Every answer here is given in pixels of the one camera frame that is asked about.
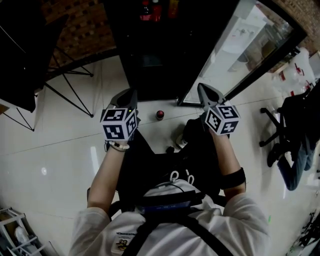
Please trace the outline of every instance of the red ball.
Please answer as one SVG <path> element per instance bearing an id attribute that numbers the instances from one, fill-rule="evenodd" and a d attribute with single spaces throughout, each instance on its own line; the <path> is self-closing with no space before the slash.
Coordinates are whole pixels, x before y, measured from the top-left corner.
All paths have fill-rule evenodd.
<path id="1" fill-rule="evenodd" d="M 164 116 L 165 116 L 165 112 L 163 112 L 162 110 L 159 110 L 155 115 L 156 119 L 158 120 L 162 120 Z"/>

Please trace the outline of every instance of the white box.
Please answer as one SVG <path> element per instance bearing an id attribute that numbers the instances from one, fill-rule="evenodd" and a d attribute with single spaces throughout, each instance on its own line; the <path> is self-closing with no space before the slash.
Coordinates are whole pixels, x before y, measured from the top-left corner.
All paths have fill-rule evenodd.
<path id="1" fill-rule="evenodd" d="M 217 135 L 231 134 L 235 131 L 240 115 L 233 105 L 216 105 L 207 111 L 205 123 Z"/>
<path id="2" fill-rule="evenodd" d="M 137 128 L 136 110 L 107 109 L 101 120 L 106 141 L 127 141 Z"/>

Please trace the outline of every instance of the bracelet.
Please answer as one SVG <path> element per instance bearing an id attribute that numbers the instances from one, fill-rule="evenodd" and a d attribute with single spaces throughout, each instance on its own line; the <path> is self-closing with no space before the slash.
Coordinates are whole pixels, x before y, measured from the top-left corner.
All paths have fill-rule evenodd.
<path id="1" fill-rule="evenodd" d="M 112 146 L 112 145 L 110 145 L 110 147 L 119 152 L 126 152 L 125 150 L 117 149 L 115 146 Z"/>
<path id="2" fill-rule="evenodd" d="M 130 146 L 128 144 L 127 145 L 120 145 L 119 143 L 116 143 L 112 140 L 109 140 L 108 142 L 112 148 L 114 148 L 115 150 L 121 151 L 121 152 L 124 152 L 130 148 Z"/>

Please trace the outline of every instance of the jeans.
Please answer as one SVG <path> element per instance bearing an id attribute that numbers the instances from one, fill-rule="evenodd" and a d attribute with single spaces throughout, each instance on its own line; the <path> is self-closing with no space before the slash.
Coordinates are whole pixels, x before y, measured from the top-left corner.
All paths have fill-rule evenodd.
<path id="1" fill-rule="evenodd" d="M 304 170 L 310 170 L 314 154 L 315 150 L 310 149 L 309 140 L 306 138 L 306 148 L 301 143 L 296 160 L 292 167 L 284 155 L 279 159 L 277 166 L 280 169 L 284 183 L 289 191 L 293 191 L 298 187 Z"/>

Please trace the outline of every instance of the tiled floor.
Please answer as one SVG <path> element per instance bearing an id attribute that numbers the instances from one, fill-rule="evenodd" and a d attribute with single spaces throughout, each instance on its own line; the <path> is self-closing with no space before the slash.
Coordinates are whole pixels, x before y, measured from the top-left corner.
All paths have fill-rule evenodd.
<path id="1" fill-rule="evenodd" d="M 61 256 L 68 254 L 74 217 L 86 207 L 87 188 L 105 155 L 101 111 L 112 96 L 129 87 L 118 57 L 87 68 L 94 77 L 67 76 L 94 118 L 48 89 L 39 94 L 36 113 L 23 112 L 35 124 L 35 132 L 0 115 L 0 206 L 26 213 L 40 240 L 51 241 Z M 270 147 L 260 148 L 258 142 L 274 128 L 259 109 L 275 109 L 283 102 L 281 95 L 268 87 L 268 75 L 232 100 L 242 121 L 231 142 L 246 172 L 247 191 L 270 217 L 273 244 L 269 255 L 283 256 L 313 207 L 315 190 L 310 180 L 315 168 L 305 172 L 298 189 L 290 192 L 277 167 L 267 167 Z M 79 103 L 61 76 L 48 83 Z M 177 127 L 202 113 L 200 108 L 176 107 L 174 100 L 141 102 L 138 110 L 138 129 L 157 154 L 173 145 Z M 163 121 L 155 119 L 158 110 L 165 113 Z M 13 109 L 7 113 L 19 118 Z"/>

